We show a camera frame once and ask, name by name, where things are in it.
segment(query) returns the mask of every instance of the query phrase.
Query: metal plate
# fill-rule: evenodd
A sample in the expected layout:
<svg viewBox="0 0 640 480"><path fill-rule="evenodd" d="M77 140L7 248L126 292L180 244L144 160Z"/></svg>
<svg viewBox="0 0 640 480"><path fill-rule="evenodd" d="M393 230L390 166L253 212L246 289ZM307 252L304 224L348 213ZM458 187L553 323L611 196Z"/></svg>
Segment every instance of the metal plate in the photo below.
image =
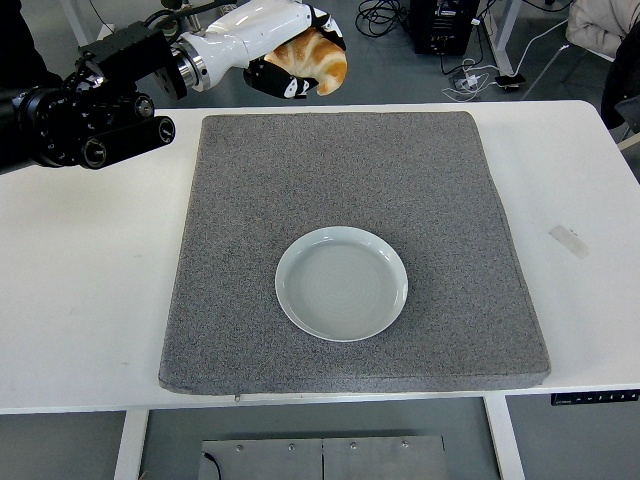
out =
<svg viewBox="0 0 640 480"><path fill-rule="evenodd" d="M442 437L323 440L324 480L446 480Z"/></svg>
<svg viewBox="0 0 640 480"><path fill-rule="evenodd" d="M206 441L202 452L198 480L448 479L438 436Z"/></svg>
<svg viewBox="0 0 640 480"><path fill-rule="evenodd" d="M202 443L198 480L322 480L322 440L225 440Z"/></svg>

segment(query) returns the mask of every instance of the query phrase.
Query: computer tower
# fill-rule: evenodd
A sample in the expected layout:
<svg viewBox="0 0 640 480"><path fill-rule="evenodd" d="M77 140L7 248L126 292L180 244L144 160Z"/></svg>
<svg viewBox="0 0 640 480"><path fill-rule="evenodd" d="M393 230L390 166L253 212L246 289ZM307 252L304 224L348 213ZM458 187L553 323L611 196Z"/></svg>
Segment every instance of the computer tower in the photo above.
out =
<svg viewBox="0 0 640 480"><path fill-rule="evenodd" d="M480 0L411 0L409 30L416 53L464 55Z"/></svg>

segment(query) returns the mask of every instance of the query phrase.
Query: plate rim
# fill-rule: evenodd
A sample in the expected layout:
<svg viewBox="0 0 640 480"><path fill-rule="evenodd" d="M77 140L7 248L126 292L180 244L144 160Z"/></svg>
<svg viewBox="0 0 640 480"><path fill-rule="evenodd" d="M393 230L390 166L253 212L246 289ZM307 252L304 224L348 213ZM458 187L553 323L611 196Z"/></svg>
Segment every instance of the plate rim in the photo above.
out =
<svg viewBox="0 0 640 480"><path fill-rule="evenodd" d="M392 261L394 261L394 263L397 262L397 264L401 267L401 269L399 269L399 271L401 272L402 279L401 279L401 282L398 282L398 283L402 283L402 285L400 285L397 288L397 290L401 290L402 291L402 296L401 296L401 302L400 302L400 306L398 308L397 313L395 314L395 316L391 320L386 322L384 327L378 329L377 331L374 331L371 334L367 334L366 336L362 336L362 337L358 337L358 338L348 338L348 339L330 338L329 336L324 335L322 332L318 332L318 331L314 330L313 328L311 328L304 321L302 321L300 318L298 318L297 315L293 314L293 312L290 314L289 313L290 309L285 307L285 305L283 304L284 302L283 302L282 297L284 296L284 294L281 293L281 292L282 292L282 289L284 287L280 287L280 284L284 281L284 279L282 278L282 276L285 274L285 272L283 272L284 261L288 260L289 257L292 257L292 256L295 256L295 255L299 254L300 251L297 251L298 250L298 245L303 243L309 237L314 237L314 236L320 235L321 232L326 232L326 234L329 234L329 233L335 232L335 231L339 231L341 233L351 232L352 234L354 232L357 232L357 235L364 235L364 236L370 237L372 239L375 239L377 242L381 242L381 244L384 245L385 248L388 249L388 251L390 253L392 253L392 255L394 257ZM328 226L328 227L320 227L320 228L317 228L315 230L307 232L304 235L298 237L296 240L294 240L287 247L287 249L284 251L284 253L280 257L280 259L278 261L278 266L276 267L276 273L275 273L274 277L275 277L274 278L274 283L275 283L276 297L278 299L278 303L280 304L281 310L284 312L284 314L287 316L287 318L296 327L298 327L302 331L308 333L309 335L312 335L312 336L314 336L316 338L320 338L322 340L327 340L327 341L331 341L331 342L338 342L338 343L349 343L349 342L357 342L357 341L361 341L361 340L366 340L367 338L371 338L371 337L373 337L375 335L378 335L379 333L381 333L384 330L386 330L387 328L389 328L397 320L397 318L400 316L400 313L402 313L402 310L404 309L404 306L405 306L406 301L407 301L407 295L408 295L408 291L409 291L409 281L408 281L408 277L407 277L407 270L406 270L406 267L404 266L404 262L402 261L402 258L400 258L400 255L398 255L398 252L396 252L395 249L389 243L387 243L383 238L379 237L378 235L376 235L376 234L374 234L374 233L372 233L372 232L370 232L368 230L364 230L364 229L357 228L357 227L350 227L350 226L346 226L346 225L333 225L333 226Z"/></svg>

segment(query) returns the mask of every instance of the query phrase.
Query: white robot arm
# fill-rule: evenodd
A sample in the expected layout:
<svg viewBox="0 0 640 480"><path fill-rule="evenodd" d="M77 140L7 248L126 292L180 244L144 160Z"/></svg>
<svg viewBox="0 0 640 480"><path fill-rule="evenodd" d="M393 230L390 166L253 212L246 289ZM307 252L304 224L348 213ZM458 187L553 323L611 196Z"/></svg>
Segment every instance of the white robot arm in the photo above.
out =
<svg viewBox="0 0 640 480"><path fill-rule="evenodd" d="M247 68L311 26L342 42L337 24L321 10L298 0L251 0L203 33L184 33L174 55L187 87L204 91L230 68Z"/></svg>

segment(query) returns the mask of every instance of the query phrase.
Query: white table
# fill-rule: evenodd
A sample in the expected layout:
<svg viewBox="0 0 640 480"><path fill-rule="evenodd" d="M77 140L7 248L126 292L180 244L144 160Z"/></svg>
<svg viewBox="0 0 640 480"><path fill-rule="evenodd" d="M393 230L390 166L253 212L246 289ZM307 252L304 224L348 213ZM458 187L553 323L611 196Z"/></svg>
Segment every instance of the white table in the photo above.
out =
<svg viewBox="0 0 640 480"><path fill-rule="evenodd" d="M205 115L452 110L475 118L509 218L551 358L552 373L542 385L239 399L160 388L157 372ZM126 410L116 477L132 478L150 409L484 397L503 478L523 478L506 395L640 387L640 187L592 106L159 113L177 124L168 147L96 172L30 167L0 177L0 414ZM552 238L549 231L558 225L574 232L586 256Z"/></svg>

